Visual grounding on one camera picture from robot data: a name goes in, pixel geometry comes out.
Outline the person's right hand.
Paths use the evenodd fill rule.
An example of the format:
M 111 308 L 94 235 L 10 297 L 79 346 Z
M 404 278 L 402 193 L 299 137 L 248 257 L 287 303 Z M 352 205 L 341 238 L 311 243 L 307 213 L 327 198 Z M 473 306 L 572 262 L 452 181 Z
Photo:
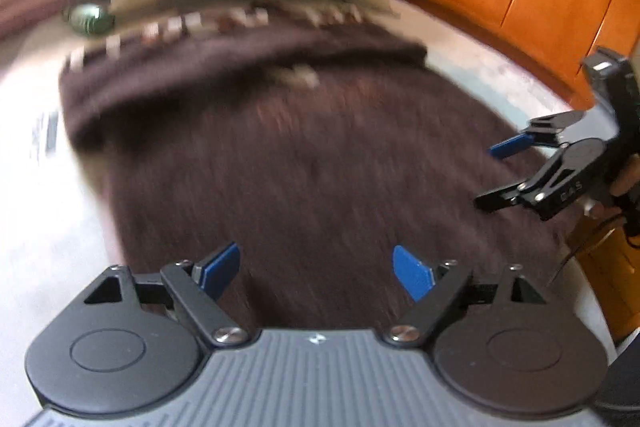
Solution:
M 614 199 L 620 198 L 634 188 L 640 179 L 640 158 L 632 155 L 616 178 L 608 184 L 608 196 L 602 199 L 587 198 L 584 202 L 584 215 L 600 220 L 618 212 Z

